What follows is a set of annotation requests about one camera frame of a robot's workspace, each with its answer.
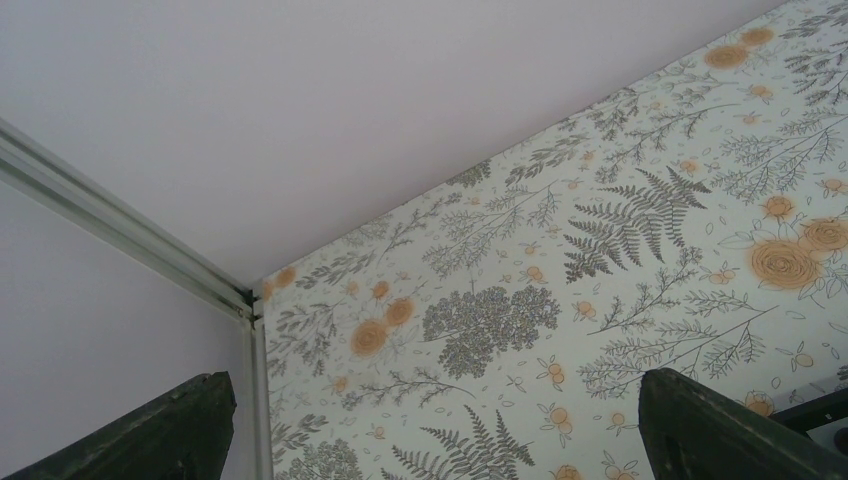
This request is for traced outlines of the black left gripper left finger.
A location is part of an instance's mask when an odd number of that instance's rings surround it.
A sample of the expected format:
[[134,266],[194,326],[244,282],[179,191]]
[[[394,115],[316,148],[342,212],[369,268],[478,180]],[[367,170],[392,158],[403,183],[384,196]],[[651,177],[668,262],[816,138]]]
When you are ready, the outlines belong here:
[[10,479],[219,479],[237,408],[228,372],[197,375]]

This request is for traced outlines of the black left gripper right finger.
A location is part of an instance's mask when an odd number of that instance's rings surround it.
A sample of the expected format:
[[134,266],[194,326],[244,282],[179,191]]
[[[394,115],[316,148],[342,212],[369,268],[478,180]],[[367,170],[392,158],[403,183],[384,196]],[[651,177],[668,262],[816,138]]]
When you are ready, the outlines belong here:
[[641,380],[639,432],[657,479],[844,479],[847,456],[669,369]]

